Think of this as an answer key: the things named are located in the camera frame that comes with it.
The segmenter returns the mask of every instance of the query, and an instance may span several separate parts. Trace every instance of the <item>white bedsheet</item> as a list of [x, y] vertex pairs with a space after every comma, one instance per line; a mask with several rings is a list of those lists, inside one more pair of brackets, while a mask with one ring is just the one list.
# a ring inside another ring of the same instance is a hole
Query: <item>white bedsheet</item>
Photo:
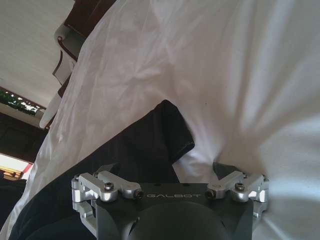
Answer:
[[117, 1], [82, 47], [1, 239], [46, 184], [163, 99], [195, 140], [174, 164], [180, 181], [207, 182], [222, 152], [270, 179], [253, 239], [319, 239], [318, 0]]

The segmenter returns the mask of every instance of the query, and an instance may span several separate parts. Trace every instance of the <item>silver metal bracket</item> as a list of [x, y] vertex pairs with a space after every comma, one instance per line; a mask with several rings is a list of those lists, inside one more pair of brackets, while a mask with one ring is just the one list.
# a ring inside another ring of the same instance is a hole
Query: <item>silver metal bracket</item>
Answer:
[[118, 192], [126, 199], [140, 199], [143, 191], [136, 182], [130, 182], [108, 171], [83, 173], [71, 180], [72, 207], [80, 213], [81, 222], [97, 237], [97, 223], [92, 206], [96, 199], [110, 203], [118, 198]]
[[251, 174], [234, 171], [221, 180], [212, 178], [207, 186], [209, 199], [222, 199], [227, 191], [236, 202], [253, 200], [253, 230], [259, 223], [262, 212], [268, 208], [269, 180], [262, 174]]

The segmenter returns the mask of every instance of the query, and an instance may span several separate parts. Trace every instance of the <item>screw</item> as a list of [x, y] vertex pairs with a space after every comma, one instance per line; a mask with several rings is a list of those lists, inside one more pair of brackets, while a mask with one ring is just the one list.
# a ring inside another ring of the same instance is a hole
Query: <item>screw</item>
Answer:
[[145, 193], [141, 190], [136, 190], [134, 192], [134, 198], [135, 199], [142, 199], [144, 197]]
[[237, 182], [234, 185], [235, 190], [239, 191], [239, 192], [243, 192], [245, 190], [245, 185], [241, 182]]
[[204, 195], [208, 200], [216, 199], [216, 191], [213, 191], [211, 189], [208, 189], [208, 191], [206, 191]]
[[111, 191], [112, 189], [114, 189], [114, 184], [112, 182], [107, 182], [104, 184], [104, 189], [107, 191]]

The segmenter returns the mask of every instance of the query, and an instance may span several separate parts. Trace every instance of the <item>white ceiling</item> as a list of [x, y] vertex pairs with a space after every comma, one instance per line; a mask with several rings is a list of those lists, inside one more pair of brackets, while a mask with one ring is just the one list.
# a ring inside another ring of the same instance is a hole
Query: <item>white ceiling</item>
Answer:
[[0, 86], [44, 107], [60, 87], [54, 33], [73, 0], [0, 0]]

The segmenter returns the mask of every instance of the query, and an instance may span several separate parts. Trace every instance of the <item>wrinkled fabric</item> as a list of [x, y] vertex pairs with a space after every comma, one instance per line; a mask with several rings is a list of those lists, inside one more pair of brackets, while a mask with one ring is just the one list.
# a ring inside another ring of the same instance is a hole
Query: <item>wrinkled fabric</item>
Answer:
[[117, 1], [81, 49], [1, 238], [47, 183], [168, 99], [195, 141], [173, 166], [181, 182], [207, 182], [213, 161], [263, 173], [270, 206], [253, 239], [318, 239], [319, 13], [317, 0]]
[[178, 183], [172, 163], [194, 146], [177, 107], [167, 100], [162, 101], [143, 118], [41, 189], [20, 212], [9, 239], [91, 240], [93, 235], [81, 221], [70, 218], [79, 218], [79, 214], [70, 207], [70, 182], [75, 175], [93, 174], [111, 164], [111, 173], [130, 182]]

